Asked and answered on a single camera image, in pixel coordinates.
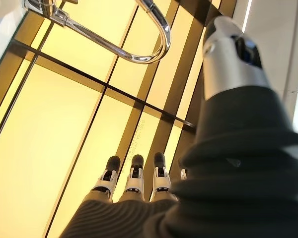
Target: light strip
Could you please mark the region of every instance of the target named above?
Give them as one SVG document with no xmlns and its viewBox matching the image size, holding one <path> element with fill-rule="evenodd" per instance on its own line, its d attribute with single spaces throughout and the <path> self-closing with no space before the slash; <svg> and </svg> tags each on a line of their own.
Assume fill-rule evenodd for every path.
<svg viewBox="0 0 298 238">
<path fill-rule="evenodd" d="M 248 15 L 249 15 L 251 5 L 252 5 L 252 0 L 248 0 L 248 5 L 247 5 L 247 9 L 246 9 L 246 14 L 245 14 L 245 18 L 244 18 L 242 32 L 245 32 L 245 28 L 246 28 L 246 24 L 247 24 Z"/>
</svg>

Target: chrome faucet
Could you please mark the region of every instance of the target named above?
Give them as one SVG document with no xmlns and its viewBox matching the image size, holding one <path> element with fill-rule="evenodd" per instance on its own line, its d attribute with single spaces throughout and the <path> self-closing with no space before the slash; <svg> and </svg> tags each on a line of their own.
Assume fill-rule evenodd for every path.
<svg viewBox="0 0 298 238">
<path fill-rule="evenodd" d="M 78 3 L 78 0 L 62 1 L 75 4 Z M 67 26 L 71 28 L 72 30 L 80 33 L 93 42 L 101 45 L 102 47 L 130 62 L 142 64 L 153 63 L 160 60 L 169 50 L 171 44 L 171 29 L 163 14 L 152 0 L 136 0 L 136 2 L 144 11 L 146 11 L 146 13 L 150 16 L 159 29 L 161 44 L 159 49 L 152 55 L 138 56 L 126 52 L 122 48 L 112 44 L 111 42 L 72 20 L 65 11 L 59 9 L 56 6 L 55 0 L 22 0 L 22 4 L 27 10 L 33 11 L 47 19 L 50 19 L 51 21 L 63 27 Z"/>
</svg>

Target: white wall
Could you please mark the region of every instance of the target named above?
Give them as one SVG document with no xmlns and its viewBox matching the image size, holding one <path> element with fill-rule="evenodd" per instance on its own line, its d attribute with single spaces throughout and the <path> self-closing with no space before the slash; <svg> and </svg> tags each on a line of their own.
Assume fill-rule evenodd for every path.
<svg viewBox="0 0 298 238">
<path fill-rule="evenodd" d="M 0 58 L 3 55 L 8 43 L 24 16 L 24 9 L 21 7 L 0 18 Z"/>
<path fill-rule="evenodd" d="M 237 0 L 234 20 L 242 28 L 248 0 Z M 252 0 L 245 29 L 258 45 L 272 88 L 298 130 L 298 0 Z"/>
</svg>

